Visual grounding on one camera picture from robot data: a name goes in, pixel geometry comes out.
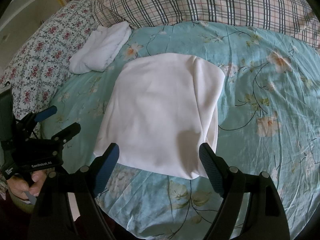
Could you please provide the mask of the person's left hand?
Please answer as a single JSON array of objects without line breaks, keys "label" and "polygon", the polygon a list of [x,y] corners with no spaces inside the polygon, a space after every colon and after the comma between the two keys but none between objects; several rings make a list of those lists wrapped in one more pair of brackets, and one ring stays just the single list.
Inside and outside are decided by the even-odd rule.
[{"label": "person's left hand", "polygon": [[25,192],[29,192],[32,196],[38,197],[42,186],[47,178],[46,170],[35,171],[31,175],[33,184],[29,186],[29,184],[22,178],[18,178],[16,176],[12,176],[8,181],[8,188],[10,192],[21,200],[28,200],[28,196]]}]

